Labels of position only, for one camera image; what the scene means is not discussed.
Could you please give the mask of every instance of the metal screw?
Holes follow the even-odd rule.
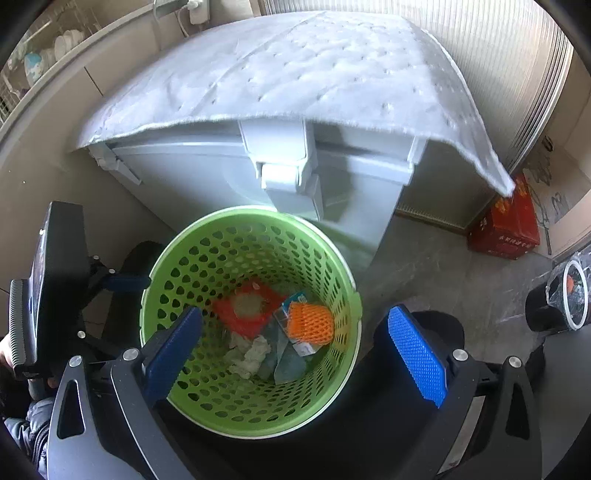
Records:
[[[77,367],[81,363],[82,363],[82,357],[80,355],[76,355],[76,356],[73,356],[72,358],[70,358],[68,365],[70,365],[71,367]]]
[[[453,351],[453,357],[458,362],[465,362],[466,360],[468,360],[468,354],[466,353],[465,350],[462,350],[460,348],[457,348]]]
[[[519,368],[521,366],[521,360],[516,356],[509,357],[509,365],[513,368]]]
[[[123,360],[127,360],[131,362],[135,360],[139,355],[139,351],[137,348],[128,348],[125,352],[123,352]]]

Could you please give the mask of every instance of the blue gripper pad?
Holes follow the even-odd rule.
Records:
[[[388,314],[388,333],[423,398],[439,408],[447,394],[446,369],[414,322],[407,311],[394,307]]]
[[[168,396],[179,372],[201,337],[201,310],[188,307],[167,330],[154,333],[142,353],[148,358],[145,366],[143,395],[152,407]]]

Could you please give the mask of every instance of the gray concrete floor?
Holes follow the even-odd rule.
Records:
[[[525,321],[525,297],[545,280],[551,261],[535,253],[505,260],[467,249],[466,238],[394,216],[366,276],[363,299],[363,355],[375,326],[389,308],[440,310],[456,316],[466,349],[478,359],[502,363],[509,355],[527,360],[537,334]]]

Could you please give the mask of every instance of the dish rack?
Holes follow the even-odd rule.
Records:
[[[30,89],[24,67],[24,56],[53,51],[56,37],[68,30],[82,32],[90,37],[102,27],[96,19],[93,6],[100,0],[56,0],[31,24],[21,41],[0,71],[0,121],[8,115]]]

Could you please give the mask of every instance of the orange foam net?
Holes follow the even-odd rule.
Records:
[[[301,342],[326,345],[335,334],[335,321],[323,305],[293,301],[287,320],[287,335]]]

